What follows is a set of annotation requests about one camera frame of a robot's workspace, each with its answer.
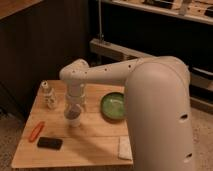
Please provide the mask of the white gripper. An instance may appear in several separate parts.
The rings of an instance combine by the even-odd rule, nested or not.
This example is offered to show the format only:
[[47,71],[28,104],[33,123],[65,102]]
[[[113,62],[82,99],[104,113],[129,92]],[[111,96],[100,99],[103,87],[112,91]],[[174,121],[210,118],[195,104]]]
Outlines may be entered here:
[[81,117],[81,114],[83,113],[83,107],[85,105],[85,94],[81,94],[80,96],[73,96],[67,93],[65,95],[66,101],[68,104],[66,104],[66,108],[64,111],[64,115],[66,118],[69,118],[70,116],[70,105],[78,105],[79,107],[79,117]]

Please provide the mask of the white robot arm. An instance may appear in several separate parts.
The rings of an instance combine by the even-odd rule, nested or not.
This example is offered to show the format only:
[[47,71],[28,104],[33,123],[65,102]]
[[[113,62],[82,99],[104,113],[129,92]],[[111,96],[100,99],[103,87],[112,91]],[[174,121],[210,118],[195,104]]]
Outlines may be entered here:
[[190,72],[176,57],[148,57],[90,67],[78,59],[60,71],[69,106],[84,102],[87,83],[124,88],[134,171],[196,171]]

